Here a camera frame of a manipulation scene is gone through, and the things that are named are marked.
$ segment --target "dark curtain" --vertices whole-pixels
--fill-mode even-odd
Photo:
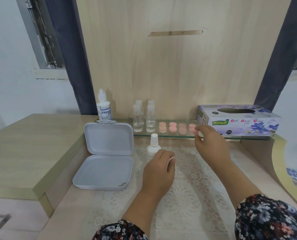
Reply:
[[[97,115],[92,80],[73,0],[45,0],[68,79],[82,115]]]
[[[297,0],[292,0],[254,104],[273,110],[297,60]]]

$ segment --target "tissue box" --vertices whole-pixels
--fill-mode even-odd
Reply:
[[[200,124],[230,136],[272,136],[281,119],[258,105],[199,105],[197,109]]]

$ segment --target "small plastic bottle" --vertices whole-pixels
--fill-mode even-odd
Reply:
[[[141,132],[143,130],[144,116],[139,104],[133,105],[133,130],[134,132]]]
[[[160,149],[158,134],[153,133],[151,135],[151,144],[147,147],[147,153],[153,157]]]
[[[154,114],[154,105],[149,104],[147,106],[147,113],[146,113],[146,131],[147,132],[154,132],[155,131],[155,114]]]
[[[143,115],[144,115],[144,110],[143,110],[143,107],[142,107],[142,100],[140,100],[140,99],[135,100],[135,104],[141,105],[141,112],[143,112]]]
[[[98,101],[96,103],[98,119],[99,120],[112,120],[111,104],[106,100],[106,93],[100,89],[97,95]]]

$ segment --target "glass shelf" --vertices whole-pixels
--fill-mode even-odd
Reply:
[[[118,123],[127,123],[130,124],[133,127],[133,121],[127,120],[127,119],[116,119]],[[159,131],[159,123],[165,122],[166,123],[166,132],[162,133]],[[169,131],[169,123],[175,122],[177,124],[177,131],[175,133],[172,133]],[[180,134],[179,133],[179,124],[183,123],[186,125],[187,133],[186,134]],[[147,132],[146,131],[146,123],[144,122],[143,130],[141,132],[134,132],[133,134],[135,137],[150,137],[152,133],[158,134],[161,138],[194,138],[194,134],[189,130],[189,124],[196,124],[198,125],[198,121],[194,120],[156,120],[156,126],[154,132]],[[201,132],[198,133],[201,138],[203,138],[203,134]],[[228,140],[256,140],[256,141],[267,141],[270,139],[269,136],[229,136],[229,135],[223,135],[225,139]]]

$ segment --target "white wall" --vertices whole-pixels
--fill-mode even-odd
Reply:
[[[273,112],[282,117],[277,133],[287,140],[286,165],[297,169],[297,80],[287,82]]]
[[[0,0],[0,125],[32,113],[79,113],[63,69],[41,70],[16,0]]]

